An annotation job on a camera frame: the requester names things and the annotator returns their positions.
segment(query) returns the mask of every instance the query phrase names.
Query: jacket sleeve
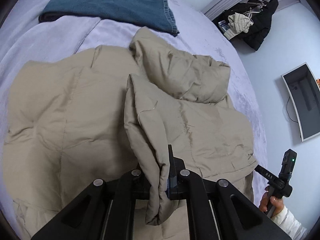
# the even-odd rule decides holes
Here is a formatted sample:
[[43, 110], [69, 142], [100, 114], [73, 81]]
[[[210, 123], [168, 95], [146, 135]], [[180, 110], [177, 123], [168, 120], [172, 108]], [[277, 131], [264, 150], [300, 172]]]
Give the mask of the jacket sleeve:
[[244, 42], [248, 44], [251, 48], [257, 51], [262, 45], [265, 37], [268, 35], [270, 29], [263, 28], [259, 32], [253, 33], [245, 38], [243, 38]]
[[286, 232], [292, 240], [303, 240], [308, 234], [307, 229], [294, 218], [286, 207], [271, 220]]

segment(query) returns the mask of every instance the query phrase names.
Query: wrinkled fabric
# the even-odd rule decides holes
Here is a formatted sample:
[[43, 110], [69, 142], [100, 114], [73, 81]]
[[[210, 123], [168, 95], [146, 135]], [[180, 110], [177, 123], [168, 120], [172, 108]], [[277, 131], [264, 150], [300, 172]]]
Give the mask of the wrinkled fabric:
[[240, 33], [238, 38], [243, 39], [251, 48], [257, 51], [262, 45], [264, 39], [269, 34], [271, 29], [272, 15], [275, 13], [279, 2], [278, 0], [270, 0], [264, 2], [267, 4], [260, 13], [255, 13], [252, 16], [254, 24], [247, 33]]
[[250, 26], [253, 25], [253, 22], [249, 17], [239, 13], [229, 15], [228, 20], [230, 28], [223, 34], [228, 40], [231, 40], [241, 32], [247, 33]]
[[271, 220], [286, 232], [292, 240], [303, 240], [308, 234], [308, 230], [295, 219], [286, 206], [279, 214], [271, 218]]
[[50, 0], [39, 22], [55, 21], [64, 15], [100, 17], [179, 34], [168, 0]]
[[146, 223], [158, 225], [177, 205], [165, 194], [167, 145], [202, 178], [235, 182], [257, 165], [252, 129], [226, 96], [229, 66], [179, 51], [145, 28], [130, 49], [144, 75], [129, 76], [124, 127], [151, 184]]
[[[37, 17], [49, 1], [19, 0], [0, 28], [0, 40], [2, 41], [0, 47], [0, 78], [2, 79], [2, 82], [0, 82], [1, 170], [3, 166], [3, 143], [8, 130], [7, 101], [9, 88], [22, 66], [29, 60], [56, 62], [99, 45], [127, 48], [139, 29], [138, 26], [133, 24], [113, 20], [100, 21], [100, 19], [98, 19], [98, 23], [93, 22], [88, 26], [91, 21], [89, 20], [90, 17], [75, 16], [63, 16], [55, 22], [38, 24]], [[232, 99], [234, 108], [246, 115], [251, 122], [254, 134], [254, 156], [261, 166], [267, 168], [266, 137], [261, 112], [248, 75], [236, 50], [202, 13], [194, 10], [181, 0], [168, 0], [168, 3], [174, 13], [180, 34], [177, 38], [174, 38], [168, 33], [156, 31], [154, 33], [177, 49], [188, 51], [191, 54], [210, 55], [215, 60], [230, 65], [228, 94]], [[255, 172], [252, 187], [257, 206], [259, 206], [266, 185], [266, 180]], [[16, 217], [12, 203], [12, 198], [6, 190], [1, 173], [0, 208], [12, 228], [19, 234], [19, 229], [16, 226], [17, 220], [22, 225], [24, 225], [24, 220], [23, 216]]]
[[[159, 39], [145, 28], [140, 34]], [[29, 237], [94, 179], [117, 179], [138, 160], [152, 187], [148, 206], [137, 213], [153, 225], [171, 221], [161, 225], [160, 239], [183, 239], [185, 218], [167, 219], [184, 207], [164, 192], [168, 144], [188, 169], [207, 179], [224, 177], [252, 197], [252, 130], [228, 96], [216, 104], [175, 99], [150, 82], [125, 48], [99, 46], [56, 63], [28, 62], [11, 86], [8, 120], [4, 180]], [[228, 145], [219, 144], [225, 136]], [[148, 228], [157, 239], [159, 228], [137, 219], [135, 230]]]

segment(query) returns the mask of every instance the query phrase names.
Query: monitor screen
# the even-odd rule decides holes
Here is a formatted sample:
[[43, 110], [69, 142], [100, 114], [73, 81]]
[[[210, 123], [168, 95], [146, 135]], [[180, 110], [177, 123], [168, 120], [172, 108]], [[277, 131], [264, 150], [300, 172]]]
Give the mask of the monitor screen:
[[307, 64], [283, 76], [300, 120], [302, 140], [320, 133], [320, 91]]

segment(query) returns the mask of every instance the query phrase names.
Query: black jacket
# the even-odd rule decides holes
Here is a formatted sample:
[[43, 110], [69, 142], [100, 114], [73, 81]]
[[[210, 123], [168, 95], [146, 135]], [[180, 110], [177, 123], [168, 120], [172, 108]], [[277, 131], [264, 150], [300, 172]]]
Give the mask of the black jacket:
[[[259, 0], [249, 0], [248, 3], [261, 3]], [[278, 0], [270, 0], [269, 2], [263, 1], [267, 6], [263, 7], [263, 11], [257, 14], [253, 14], [252, 21], [253, 25], [249, 28], [248, 33], [240, 33], [237, 35], [239, 39], [243, 39], [251, 48], [258, 50], [263, 43], [263, 40], [268, 35], [271, 28], [271, 18], [278, 7]], [[255, 8], [256, 5], [250, 5], [248, 3], [237, 3], [235, 6], [231, 7], [229, 10], [225, 10], [221, 15], [213, 20], [215, 25], [218, 22], [225, 20], [228, 22], [228, 16], [234, 13], [245, 13], [249, 11], [250, 7]]]

